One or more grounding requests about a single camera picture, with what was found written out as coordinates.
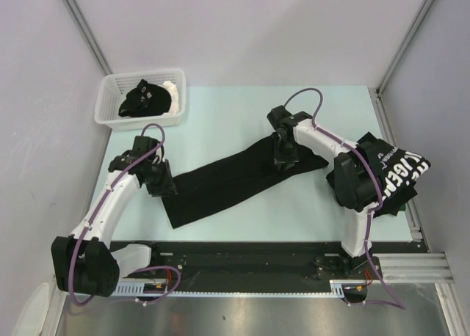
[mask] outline robotic arm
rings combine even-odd
[[[120,278],[148,266],[150,247],[129,244],[111,253],[109,245],[124,209],[142,184],[152,196],[176,193],[164,155],[161,142],[136,136],[132,149],[111,161],[106,184],[92,208],[70,236],[56,237],[52,244],[60,290],[70,291],[72,282],[77,293],[110,296]]]
[[[299,145],[333,161],[334,194],[338,204],[349,209],[341,245],[352,258],[363,256],[366,246],[371,248],[368,215],[372,217],[373,210],[395,194],[402,200],[398,202],[400,205],[408,201],[413,195],[407,187],[412,188],[415,179],[430,167],[420,155],[392,147],[381,139],[361,144],[343,139],[318,126],[306,112],[291,114],[285,106],[278,106],[271,110],[267,119],[278,133],[274,162],[279,170],[294,166]],[[367,162],[368,169],[359,157]]]

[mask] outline white basket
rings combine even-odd
[[[179,112],[150,117],[119,117],[119,107],[126,99],[126,94],[134,89],[141,79],[148,83],[162,84],[171,81],[176,84],[179,94]],[[178,69],[148,70],[146,72],[110,74],[103,78],[95,106],[95,121],[100,125],[108,125],[114,130],[144,128],[149,123],[160,126],[179,125],[186,110],[186,78]]]

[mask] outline table surface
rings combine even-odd
[[[174,176],[244,150],[272,133],[267,113],[301,87],[190,87],[180,125],[166,127],[165,156]],[[318,122],[357,140],[380,129],[365,86],[320,87],[325,99]],[[306,92],[289,111],[312,112],[318,96]],[[113,131],[98,177],[94,200],[103,188],[109,162],[130,149],[135,131]],[[147,135],[161,139],[159,131]],[[340,241],[346,216],[325,176],[331,167],[294,176],[232,208],[173,229],[160,198],[142,188],[129,203],[114,241]],[[373,241],[411,241],[404,213],[372,223]]]

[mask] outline black pants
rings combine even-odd
[[[304,172],[326,167],[328,162],[300,147],[300,161],[278,172],[274,166],[274,134],[248,149],[173,178],[178,194],[163,197],[173,228],[189,224],[227,208]]]

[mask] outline metal frame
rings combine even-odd
[[[65,6],[67,7],[68,12],[70,13],[73,21],[76,24],[76,27],[82,34],[84,41],[86,42],[90,52],[93,55],[96,63],[101,69],[101,72],[106,76],[112,73],[111,67],[109,66],[106,57],[103,54],[103,51],[100,49],[98,42],[96,41],[95,36],[93,35],[90,26],[88,25],[87,20],[83,16],[82,11],[80,10],[79,4],[76,0],[63,0]]]
[[[390,122],[383,107],[382,98],[374,89],[369,89],[369,94],[372,100],[372,105],[374,106],[375,115],[377,117],[377,121],[379,122],[380,132],[382,133],[383,138],[389,144],[397,145],[393,132],[391,131]],[[407,203],[406,208],[407,211],[405,212],[405,214],[406,219],[408,220],[408,226],[411,231],[411,237],[416,242],[424,241],[424,243],[430,248],[429,242],[422,231],[421,221],[419,219],[419,212],[415,200],[410,200]]]
[[[435,0],[424,0],[421,7],[416,14],[416,17],[413,19],[409,30],[406,32],[405,38],[400,44],[398,51],[396,52],[394,58],[392,59],[390,65],[387,68],[385,75],[382,77],[382,80],[379,83],[377,88],[378,95],[382,95],[383,91],[386,89],[388,83],[390,82],[391,77],[394,75],[397,70],[400,62],[403,60],[406,52],[411,46],[415,36],[418,34],[418,31],[421,29],[421,26],[426,19],[431,7],[433,6]]]
[[[469,335],[470,324],[466,316],[462,314],[463,305],[455,283],[438,283],[435,289],[438,292],[451,336]]]
[[[470,326],[462,313],[463,306],[456,290],[452,274],[445,254],[377,254],[380,258],[384,280],[387,283],[416,283],[434,284],[441,307],[446,319],[447,327],[452,336],[469,335]],[[136,289],[143,282],[155,282],[155,279],[124,279],[123,284],[135,285]],[[351,283],[351,280],[330,281],[329,293],[207,293],[207,292],[179,292],[172,293],[173,298],[178,297],[231,297],[231,298],[341,298],[342,283]],[[46,316],[41,336],[54,336],[59,325],[60,316],[65,303],[66,293],[57,289],[55,282],[51,284],[53,295]]]

